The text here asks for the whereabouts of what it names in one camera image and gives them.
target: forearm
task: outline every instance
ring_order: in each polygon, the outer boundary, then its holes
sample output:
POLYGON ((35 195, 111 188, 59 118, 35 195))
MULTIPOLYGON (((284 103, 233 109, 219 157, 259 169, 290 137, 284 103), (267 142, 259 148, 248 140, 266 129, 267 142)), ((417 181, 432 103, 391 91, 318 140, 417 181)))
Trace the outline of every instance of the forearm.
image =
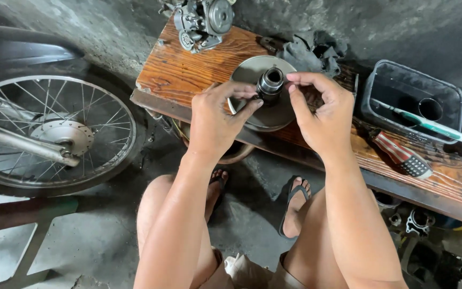
POLYGON ((183 157, 145 240, 135 289, 190 286, 199 256, 206 191, 214 165, 190 154, 183 157))
POLYGON ((324 160, 331 243, 345 279, 402 280, 393 241, 352 150, 324 160))

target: metal pulley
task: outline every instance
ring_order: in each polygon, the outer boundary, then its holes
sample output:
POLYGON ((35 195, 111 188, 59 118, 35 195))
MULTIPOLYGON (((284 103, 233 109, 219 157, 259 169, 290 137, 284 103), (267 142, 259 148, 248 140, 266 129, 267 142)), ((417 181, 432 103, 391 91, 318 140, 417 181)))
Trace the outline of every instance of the metal pulley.
POLYGON ((164 3, 160 13, 171 10, 183 49, 195 54, 222 43, 233 25, 234 12, 228 0, 188 0, 178 5, 164 3))
MULTIPOLYGON (((231 74, 230 80, 256 85, 263 106, 247 119, 245 126, 260 132, 284 128, 295 119, 290 94, 284 87, 286 74, 296 71, 288 62, 275 56, 254 56, 242 62, 231 74)), ((233 114, 247 104, 246 100, 228 98, 233 114)))

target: concrete wall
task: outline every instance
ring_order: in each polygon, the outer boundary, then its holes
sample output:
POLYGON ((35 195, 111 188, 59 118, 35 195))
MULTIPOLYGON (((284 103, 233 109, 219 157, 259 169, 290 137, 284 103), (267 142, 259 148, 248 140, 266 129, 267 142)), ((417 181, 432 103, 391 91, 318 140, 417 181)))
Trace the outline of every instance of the concrete wall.
MULTIPOLYGON (((0 0, 18 27, 65 36, 136 77, 166 16, 157 0, 0 0)), ((262 35, 322 30, 373 66, 390 59, 462 88, 462 0, 238 0, 234 24, 262 35)))

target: hand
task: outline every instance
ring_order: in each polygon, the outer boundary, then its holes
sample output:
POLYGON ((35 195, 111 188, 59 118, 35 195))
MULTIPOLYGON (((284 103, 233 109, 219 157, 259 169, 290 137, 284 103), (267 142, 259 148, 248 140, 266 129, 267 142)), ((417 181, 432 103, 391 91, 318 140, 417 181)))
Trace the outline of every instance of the hand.
POLYGON ((290 81, 287 84, 290 100, 306 143, 320 155, 324 163, 335 155, 352 151, 352 93, 320 73, 290 73, 286 77, 290 81), (311 113, 298 85, 313 85, 322 93, 325 104, 311 113))
POLYGON ((188 153, 217 163, 233 144, 236 135, 263 100, 251 100, 235 115, 224 110, 229 97, 250 99, 256 95, 256 86, 228 81, 214 83, 202 94, 192 98, 192 121, 188 153))

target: bolt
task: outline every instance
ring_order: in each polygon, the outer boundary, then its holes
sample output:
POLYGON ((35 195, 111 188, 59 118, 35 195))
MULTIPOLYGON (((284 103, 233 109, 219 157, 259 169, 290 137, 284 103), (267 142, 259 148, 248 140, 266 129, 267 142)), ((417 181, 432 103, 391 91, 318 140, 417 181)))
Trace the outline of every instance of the bolt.
POLYGON ((62 150, 60 154, 61 154, 62 157, 71 157, 72 156, 72 153, 69 150, 62 150))

